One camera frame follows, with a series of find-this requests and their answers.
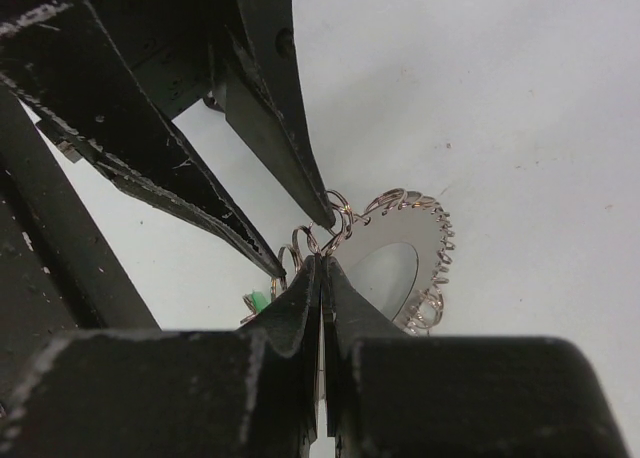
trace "worn black paint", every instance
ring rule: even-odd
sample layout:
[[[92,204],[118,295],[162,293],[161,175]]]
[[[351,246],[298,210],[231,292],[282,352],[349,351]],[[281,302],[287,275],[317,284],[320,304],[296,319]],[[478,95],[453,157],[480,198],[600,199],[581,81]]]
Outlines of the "worn black paint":
[[[7,1],[15,0],[0,0],[0,10]],[[140,86],[90,1],[21,5],[21,15],[0,11],[0,26],[9,29],[0,33],[0,81],[116,185],[126,180],[128,193],[221,236],[268,274],[283,274],[262,236]]]
[[[628,456],[573,345],[398,336],[335,260],[326,266],[328,432],[338,456]]]
[[[51,334],[156,328],[18,101],[0,88],[0,401]]]
[[[298,205],[319,225],[332,226],[309,142],[291,0],[202,1],[213,95],[227,121]]]
[[[307,259],[289,290],[236,332],[55,338],[11,401],[0,456],[308,456],[319,264]]]

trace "metal washer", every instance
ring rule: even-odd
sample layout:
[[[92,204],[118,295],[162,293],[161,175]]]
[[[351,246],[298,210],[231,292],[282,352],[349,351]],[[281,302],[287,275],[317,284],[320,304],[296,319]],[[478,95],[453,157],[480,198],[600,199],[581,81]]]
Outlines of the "metal washer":
[[[434,284],[442,261],[439,252],[446,242],[446,234],[442,231],[440,214],[433,208],[411,204],[420,199],[418,192],[409,192],[409,203],[401,209],[397,204],[393,207],[379,207],[363,215],[371,218],[357,221],[352,228],[353,234],[343,241],[333,253],[346,273],[375,251],[395,243],[407,243],[416,252],[418,269],[408,296],[396,298],[397,306],[392,313],[385,316],[398,327],[405,329],[413,321],[416,311],[425,301],[425,294]]]

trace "white surface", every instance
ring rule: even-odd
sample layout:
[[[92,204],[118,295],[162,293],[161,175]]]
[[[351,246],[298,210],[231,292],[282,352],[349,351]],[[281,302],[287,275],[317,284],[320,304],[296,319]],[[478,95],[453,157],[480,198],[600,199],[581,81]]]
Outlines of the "white surface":
[[[294,0],[327,186],[356,209],[418,189],[452,214],[437,333],[573,341],[638,455],[639,3]],[[222,116],[177,123],[274,248],[307,221]],[[220,240],[63,164],[163,327],[235,327],[241,295],[267,288]]]

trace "metal ring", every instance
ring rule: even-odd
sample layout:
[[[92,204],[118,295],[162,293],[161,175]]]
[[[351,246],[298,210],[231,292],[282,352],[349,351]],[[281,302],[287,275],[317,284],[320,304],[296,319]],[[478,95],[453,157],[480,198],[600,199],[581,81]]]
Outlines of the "metal ring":
[[[349,220],[349,222],[347,222],[349,218],[353,217],[352,212],[343,213],[341,211],[341,207],[339,205],[336,205],[335,203],[332,203],[331,207],[338,212],[341,220],[341,226],[340,226],[340,231],[337,233],[334,232],[333,230],[329,230],[329,232],[333,236],[321,249],[321,253],[327,256],[330,256],[331,254],[333,254],[333,252],[336,251],[338,246],[340,246],[340,244],[345,239],[351,236],[351,229],[353,227],[353,221]]]
[[[445,265],[450,265],[451,263],[453,263],[451,257],[447,255],[444,250],[438,251],[438,257],[440,258],[440,261]]]
[[[435,316],[429,322],[420,312],[420,307],[423,304],[427,304],[434,311]],[[407,328],[410,328],[414,334],[418,334],[415,328],[423,331],[429,331],[436,326],[442,320],[444,313],[444,296],[442,296],[442,290],[438,285],[431,286],[426,292],[422,292],[422,302],[415,309],[414,317],[407,324]]]
[[[388,205],[389,203],[402,198],[405,192],[406,190],[404,190],[403,188],[394,188],[393,190],[389,190],[381,194],[375,200],[369,203],[369,206],[367,206],[364,210],[364,214],[366,215],[370,211],[373,211],[375,208]]]
[[[342,214],[346,214],[347,217],[349,218],[349,224],[352,225],[355,219],[353,217],[353,210],[351,209],[351,205],[349,204],[347,199],[344,196],[342,196],[342,194],[338,193],[336,190],[327,190],[327,195],[333,195],[336,198],[338,198],[338,201],[342,203],[342,206],[337,205],[336,203],[331,203],[332,208]]]
[[[294,236],[297,237],[298,232],[294,231]],[[302,268],[302,259],[300,256],[300,251],[299,248],[296,248],[297,245],[297,240],[296,240],[296,244],[295,245],[283,245],[280,247],[280,250],[278,250],[278,261],[280,261],[280,263],[283,263],[284,260],[284,252],[285,251],[289,251],[289,253],[291,254],[291,258],[293,259],[293,269],[294,269],[294,273],[297,275],[298,271],[300,271],[300,268]],[[277,296],[276,296],[276,292],[277,292],[277,287],[278,287],[278,281],[280,282],[280,288],[282,288],[282,291],[285,291],[288,288],[288,284],[287,284],[287,277],[285,276],[281,276],[280,278],[275,278],[272,277],[271,278],[271,301],[273,302]]]
[[[291,246],[293,247],[293,253],[296,253],[298,256],[298,268],[296,269],[296,273],[300,270],[300,268],[302,267],[302,253],[300,251],[300,246],[298,245],[298,233],[300,231],[302,231],[305,235],[307,235],[307,247],[309,248],[309,251],[311,251],[311,253],[320,253],[320,245],[318,244],[318,240],[316,240],[316,237],[313,236],[313,233],[311,232],[311,227],[313,226],[313,223],[311,223],[311,225],[309,226],[299,226],[297,227],[295,230],[293,230],[293,233],[291,234]]]

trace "green object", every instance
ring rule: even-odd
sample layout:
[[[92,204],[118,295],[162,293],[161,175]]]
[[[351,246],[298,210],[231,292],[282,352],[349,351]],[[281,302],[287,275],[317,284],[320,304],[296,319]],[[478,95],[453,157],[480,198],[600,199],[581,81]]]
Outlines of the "green object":
[[[265,298],[265,296],[259,291],[254,291],[251,293],[251,301],[253,302],[253,306],[255,306],[256,311],[260,313],[267,306],[269,306],[269,302]]]

